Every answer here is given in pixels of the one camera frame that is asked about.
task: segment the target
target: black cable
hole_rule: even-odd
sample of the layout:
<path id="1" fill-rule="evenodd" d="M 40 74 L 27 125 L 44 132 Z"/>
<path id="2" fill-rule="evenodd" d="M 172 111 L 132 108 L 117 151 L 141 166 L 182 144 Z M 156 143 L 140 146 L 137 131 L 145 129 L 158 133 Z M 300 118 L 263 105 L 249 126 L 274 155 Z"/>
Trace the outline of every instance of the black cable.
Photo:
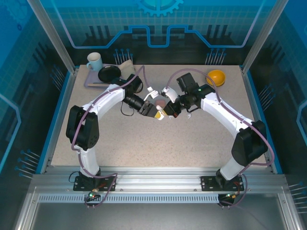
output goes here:
<path id="1" fill-rule="evenodd" d="M 70 175 L 69 175 L 69 177 L 68 177 L 68 181 L 70 182 L 70 183 L 74 183 L 74 182 L 71 182 L 71 176 L 74 174 L 74 173 L 78 173 L 79 171 L 74 171 L 74 172 L 72 172 Z"/>
<path id="2" fill-rule="evenodd" d="M 134 109 L 131 108 L 130 106 L 129 106 L 129 108 L 133 109 L 133 113 L 132 113 L 131 115 L 129 115 L 129 114 L 124 114 L 124 112 L 123 112 L 123 104 L 124 104 L 124 102 L 121 102 L 121 107 L 120 107 L 121 113 L 122 113 L 123 115 L 125 115 L 125 116 L 133 116 L 133 115 L 134 115 Z"/>

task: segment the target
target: purple tray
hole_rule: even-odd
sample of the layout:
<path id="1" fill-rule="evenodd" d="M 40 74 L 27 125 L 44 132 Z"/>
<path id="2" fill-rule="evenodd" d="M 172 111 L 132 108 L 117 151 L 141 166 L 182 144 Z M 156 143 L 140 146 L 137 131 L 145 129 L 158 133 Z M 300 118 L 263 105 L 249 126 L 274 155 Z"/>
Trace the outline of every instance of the purple tray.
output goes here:
<path id="1" fill-rule="evenodd" d="M 103 66 L 118 66 L 118 65 L 112 65 L 112 64 L 103 64 Z M 84 82 L 84 87 L 86 88 L 95 88 L 94 86 L 88 86 L 88 84 L 94 84 L 94 82 L 101 82 L 103 83 L 102 81 L 99 80 L 98 78 L 98 71 L 93 71 L 93 70 L 90 70 L 88 75 L 87 75 L 87 78 Z"/>

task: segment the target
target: gray floor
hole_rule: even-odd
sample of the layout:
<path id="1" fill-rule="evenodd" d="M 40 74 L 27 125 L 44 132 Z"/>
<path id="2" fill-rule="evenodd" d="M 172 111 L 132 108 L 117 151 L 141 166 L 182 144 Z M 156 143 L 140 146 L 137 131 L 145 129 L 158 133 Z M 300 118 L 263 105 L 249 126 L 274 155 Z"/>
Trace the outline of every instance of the gray floor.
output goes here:
<path id="1" fill-rule="evenodd" d="M 285 229 L 275 196 L 248 195 L 240 204 L 270 230 Z M 40 204 L 33 230 L 262 230 L 247 211 L 217 204 Z"/>

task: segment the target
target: cable connector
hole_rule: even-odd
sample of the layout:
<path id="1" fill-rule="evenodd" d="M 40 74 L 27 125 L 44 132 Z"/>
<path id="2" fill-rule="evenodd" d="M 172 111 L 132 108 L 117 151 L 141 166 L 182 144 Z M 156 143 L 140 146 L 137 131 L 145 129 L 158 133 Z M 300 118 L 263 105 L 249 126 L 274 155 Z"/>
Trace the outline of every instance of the cable connector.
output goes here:
<path id="1" fill-rule="evenodd" d="M 152 87 L 147 88 L 149 94 L 153 99 L 159 96 L 159 92 L 157 90 L 154 90 Z"/>

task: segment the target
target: gear logo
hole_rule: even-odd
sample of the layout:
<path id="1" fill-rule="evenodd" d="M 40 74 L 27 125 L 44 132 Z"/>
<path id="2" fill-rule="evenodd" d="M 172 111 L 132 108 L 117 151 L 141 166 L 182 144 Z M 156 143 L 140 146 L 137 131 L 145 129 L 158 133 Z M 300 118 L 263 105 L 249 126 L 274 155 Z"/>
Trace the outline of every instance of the gear logo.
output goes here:
<path id="1" fill-rule="evenodd" d="M 28 7 L 26 0 L 0 0 L 1 5 L 6 7 L 18 24 L 22 24 L 23 20 L 27 17 Z"/>
<path id="2" fill-rule="evenodd" d="M 136 3 L 144 13 L 160 17 L 161 14 L 166 16 L 167 13 L 173 13 L 173 9 L 179 9 L 179 4 L 182 4 L 183 0 L 136 0 Z"/>

